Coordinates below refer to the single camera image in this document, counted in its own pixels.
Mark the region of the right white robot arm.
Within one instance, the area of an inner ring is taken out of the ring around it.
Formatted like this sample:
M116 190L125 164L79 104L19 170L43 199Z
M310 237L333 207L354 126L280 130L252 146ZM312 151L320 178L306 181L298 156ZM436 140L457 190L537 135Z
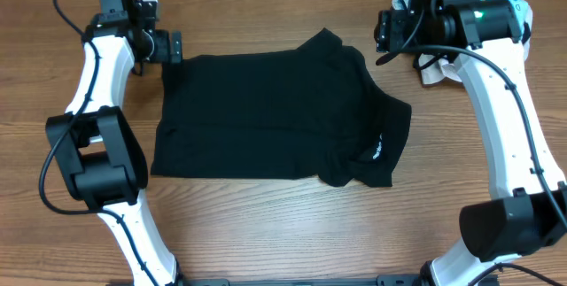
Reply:
M417 70L453 67L476 113L490 199L464 207L461 236L418 274L381 285L495 285L497 272L566 233L566 178L550 153L525 74L530 10L523 0L394 0L375 29L380 62L407 53Z

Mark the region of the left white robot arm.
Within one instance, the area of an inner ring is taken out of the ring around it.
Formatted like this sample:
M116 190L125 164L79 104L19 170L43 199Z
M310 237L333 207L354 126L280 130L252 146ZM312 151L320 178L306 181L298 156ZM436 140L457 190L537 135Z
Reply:
M122 111L131 74L144 64L182 60L182 36L158 30L158 0L99 0L101 10L78 32L84 65L78 88L64 114L50 117L45 131L50 151L39 175L44 205L46 175L57 163L69 195L87 206L112 232L135 285L181 285L183 273L151 215L146 188L148 166Z

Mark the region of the black t-shirt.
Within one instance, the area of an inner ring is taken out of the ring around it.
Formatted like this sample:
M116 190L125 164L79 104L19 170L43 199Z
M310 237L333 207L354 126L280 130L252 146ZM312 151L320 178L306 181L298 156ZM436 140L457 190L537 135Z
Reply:
M389 187L412 109L324 29L293 50L202 55L162 71L151 173Z

